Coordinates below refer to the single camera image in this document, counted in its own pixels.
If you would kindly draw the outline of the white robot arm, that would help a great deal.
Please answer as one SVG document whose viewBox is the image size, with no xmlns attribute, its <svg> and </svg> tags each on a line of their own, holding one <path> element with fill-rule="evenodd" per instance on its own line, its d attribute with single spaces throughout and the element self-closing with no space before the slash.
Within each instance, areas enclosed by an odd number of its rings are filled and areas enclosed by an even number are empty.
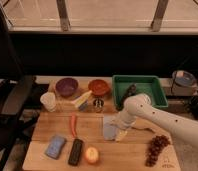
<svg viewBox="0 0 198 171">
<path fill-rule="evenodd" d="M 119 129 L 127 130 L 136 117 L 151 121 L 198 148 L 198 121 L 153 107 L 149 96 L 144 93 L 128 97 L 124 101 L 123 109 L 116 115 L 115 124 Z"/>
</svg>

